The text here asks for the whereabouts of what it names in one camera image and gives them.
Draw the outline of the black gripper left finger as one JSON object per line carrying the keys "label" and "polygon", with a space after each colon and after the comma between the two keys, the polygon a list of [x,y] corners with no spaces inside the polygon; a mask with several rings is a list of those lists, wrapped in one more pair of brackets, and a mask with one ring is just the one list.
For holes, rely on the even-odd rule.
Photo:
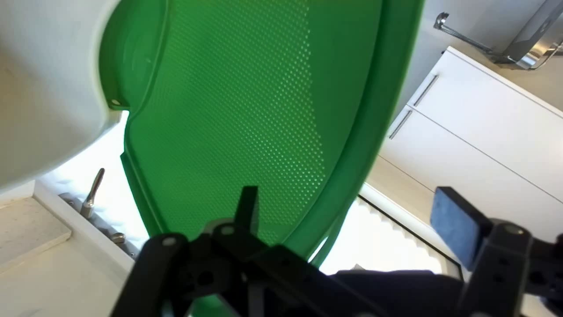
{"label": "black gripper left finger", "polygon": [[241,190],[232,220],[190,241],[178,233],[149,238],[111,317],[186,317],[213,301],[236,317],[324,317],[313,293],[317,268],[281,245],[257,238],[258,189]]}

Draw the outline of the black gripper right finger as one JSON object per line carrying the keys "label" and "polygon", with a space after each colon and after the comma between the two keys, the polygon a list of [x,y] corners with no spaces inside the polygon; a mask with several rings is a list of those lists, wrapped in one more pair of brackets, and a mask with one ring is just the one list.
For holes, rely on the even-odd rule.
{"label": "black gripper right finger", "polygon": [[461,317],[519,317],[526,294],[563,317],[561,238],[547,243],[489,219],[452,187],[434,189],[431,227],[471,273],[457,301]]}

